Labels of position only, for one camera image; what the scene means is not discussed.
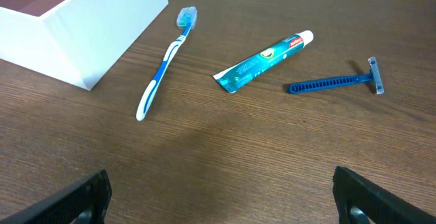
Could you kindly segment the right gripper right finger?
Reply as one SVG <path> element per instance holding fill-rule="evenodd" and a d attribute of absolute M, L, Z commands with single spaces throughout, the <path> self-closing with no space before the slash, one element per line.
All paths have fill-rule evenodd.
<path fill-rule="evenodd" d="M 332 191 L 340 224 L 370 222 L 435 224 L 433 215 L 346 167 L 336 167 Z"/>

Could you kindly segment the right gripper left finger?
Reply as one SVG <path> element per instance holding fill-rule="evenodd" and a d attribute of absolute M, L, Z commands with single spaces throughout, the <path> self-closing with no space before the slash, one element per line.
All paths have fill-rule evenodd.
<path fill-rule="evenodd" d="M 111 197 L 107 171 L 100 170 L 2 219 L 1 224 L 104 224 Z"/>

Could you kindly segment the blue disposable razor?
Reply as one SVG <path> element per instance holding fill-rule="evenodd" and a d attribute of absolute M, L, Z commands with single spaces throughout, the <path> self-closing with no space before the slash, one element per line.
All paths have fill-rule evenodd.
<path fill-rule="evenodd" d="M 375 57 L 370 57 L 368 59 L 368 62 L 370 65 L 370 71 L 367 74 L 355 76 L 339 76 L 319 80 L 297 82 L 289 85 L 289 87 L 287 88 L 287 92 L 289 94 L 300 94 L 372 82 L 375 87 L 375 93 L 377 95 L 381 95 L 385 92 L 385 90 L 379 72 L 377 59 Z"/>

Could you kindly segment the teal toothpaste tube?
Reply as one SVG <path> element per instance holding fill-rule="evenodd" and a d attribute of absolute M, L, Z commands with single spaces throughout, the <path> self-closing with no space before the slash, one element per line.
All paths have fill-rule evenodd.
<path fill-rule="evenodd" d="M 310 30 L 294 34 L 213 75 L 213 78 L 228 93 L 235 93 L 271 67 L 301 51 L 313 41 L 313 38 L 313 32 Z"/>

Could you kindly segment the blue and white toothbrush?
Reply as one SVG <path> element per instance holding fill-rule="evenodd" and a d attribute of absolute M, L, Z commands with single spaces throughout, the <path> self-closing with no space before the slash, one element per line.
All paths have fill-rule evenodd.
<path fill-rule="evenodd" d="M 183 45 L 190 31 L 195 27 L 196 21 L 198 18 L 198 11 L 196 7 L 184 7 L 178 14 L 176 19 L 176 25 L 178 28 L 183 30 L 183 33 L 176 38 L 166 50 L 166 53 L 163 57 L 161 65 L 157 70 L 157 73 L 154 75 L 152 80 L 147 85 L 140 103 L 138 105 L 138 109 L 136 112 L 136 119 L 138 121 L 142 121 L 145 119 L 147 112 L 154 100 L 154 96 L 159 88 L 160 82 L 163 79 L 163 76 L 171 63 L 172 59 L 176 55 L 178 49 Z"/>

